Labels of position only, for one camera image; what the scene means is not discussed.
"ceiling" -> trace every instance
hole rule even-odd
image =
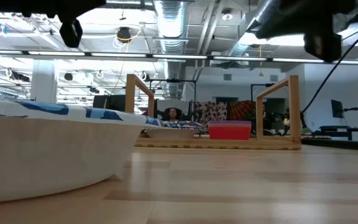
[[[201,32],[203,30],[202,20],[210,0],[196,0],[188,3],[186,38],[186,54],[195,54],[198,47]],[[212,52],[223,52],[229,50],[238,39],[237,27],[242,16],[257,9],[257,0],[225,0],[223,8],[230,8],[232,19],[225,21],[221,12],[215,12],[218,23],[213,33],[213,39],[207,49],[207,54]],[[65,46],[58,33],[61,22],[58,17],[48,19],[45,15],[35,14],[31,18],[24,18],[21,14],[0,13],[0,49],[9,50],[52,50],[52,51],[84,51],[84,52],[129,52],[129,53],[160,53],[160,42],[153,40],[158,37],[155,13],[153,11],[122,10],[122,9],[94,9],[80,16],[79,21],[83,28],[83,37],[78,49],[69,49]],[[120,27],[129,27],[132,36],[130,44],[113,44],[116,39],[116,31]],[[247,49],[250,56],[283,57],[283,58],[310,58],[305,54],[302,46],[279,46],[261,45],[260,47]],[[7,68],[23,73],[31,78],[33,60],[30,58],[0,58],[0,83],[24,83],[12,80],[7,76]],[[99,61],[99,60],[56,60],[60,68],[59,85],[110,85],[117,86],[114,94],[123,94],[124,90],[119,88],[125,85],[126,74],[142,72],[151,78],[165,78],[163,63],[156,62],[131,62],[131,61]],[[246,85],[249,83],[269,82],[270,75],[283,76],[282,68],[288,69],[288,64],[266,63],[262,64],[264,77],[260,75],[260,63],[250,63],[246,69],[230,68],[223,70],[219,67],[206,68],[200,75],[199,82],[212,85]],[[92,78],[68,82],[64,79],[66,72],[86,73]],[[187,63],[186,78],[193,78],[194,66]],[[223,74],[232,74],[231,83],[223,81]],[[114,87],[106,88],[112,92]],[[1,91],[16,93],[21,98],[28,97],[30,87],[0,86]],[[87,88],[59,88],[58,101],[65,103],[91,105],[92,96]],[[157,90],[157,97],[163,97],[163,91]]]

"red plastic box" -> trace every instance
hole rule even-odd
[[[210,121],[208,131],[211,139],[249,140],[250,121]]]

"wooden floor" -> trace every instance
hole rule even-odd
[[[137,148],[122,181],[0,203],[0,224],[356,224],[358,151]]]

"computer monitor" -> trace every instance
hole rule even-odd
[[[334,118],[343,118],[343,107],[341,102],[336,100],[331,100],[331,107],[333,108]]]

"red container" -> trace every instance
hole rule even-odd
[[[249,121],[210,121],[208,131],[211,139],[249,140],[251,122]]]

